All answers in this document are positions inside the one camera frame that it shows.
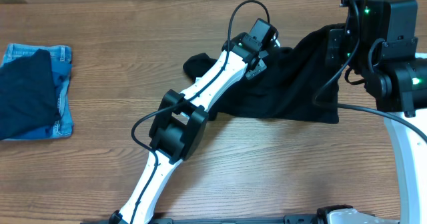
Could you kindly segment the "black t-shirt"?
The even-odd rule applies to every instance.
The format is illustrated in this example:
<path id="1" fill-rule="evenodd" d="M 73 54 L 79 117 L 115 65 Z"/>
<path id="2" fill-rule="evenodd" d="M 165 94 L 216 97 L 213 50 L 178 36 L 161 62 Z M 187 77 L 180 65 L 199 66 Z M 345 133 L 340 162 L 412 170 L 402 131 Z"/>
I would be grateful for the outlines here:
<path id="1" fill-rule="evenodd" d="M 325 63 L 329 33 L 343 24 L 327 25 L 304 37 L 294 48 L 281 47 L 264 58 L 266 70 L 232 85 L 209 110 L 234 117 L 288 119 L 336 124 L 336 108 L 312 103 L 315 92 L 338 71 Z"/>

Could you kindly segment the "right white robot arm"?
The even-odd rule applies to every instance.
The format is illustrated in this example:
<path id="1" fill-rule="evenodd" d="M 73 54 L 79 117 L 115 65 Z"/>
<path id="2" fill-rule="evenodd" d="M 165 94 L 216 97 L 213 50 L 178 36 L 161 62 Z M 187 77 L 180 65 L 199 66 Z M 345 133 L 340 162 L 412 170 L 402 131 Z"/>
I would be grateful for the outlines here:
<path id="1" fill-rule="evenodd" d="M 417 52 L 416 0 L 340 0 L 342 28 L 330 31 L 326 63 L 360 76 L 392 144 L 401 223 L 426 222 L 426 55 Z"/>

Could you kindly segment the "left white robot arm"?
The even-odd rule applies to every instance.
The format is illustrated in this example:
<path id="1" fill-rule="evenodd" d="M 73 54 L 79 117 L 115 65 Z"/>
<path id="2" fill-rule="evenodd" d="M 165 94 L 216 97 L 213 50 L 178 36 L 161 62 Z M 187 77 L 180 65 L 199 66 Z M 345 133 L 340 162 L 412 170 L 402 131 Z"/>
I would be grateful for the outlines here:
<path id="1" fill-rule="evenodd" d="M 220 97 L 243 78 L 266 69 L 263 58 L 280 44 L 278 33 L 241 33 L 226 41 L 218 60 L 195 83 L 181 92 L 169 90 L 159 109 L 135 123 L 153 119 L 145 169 L 126 204 L 108 223 L 149 223 L 169 178 L 201 142 L 208 113 Z"/>

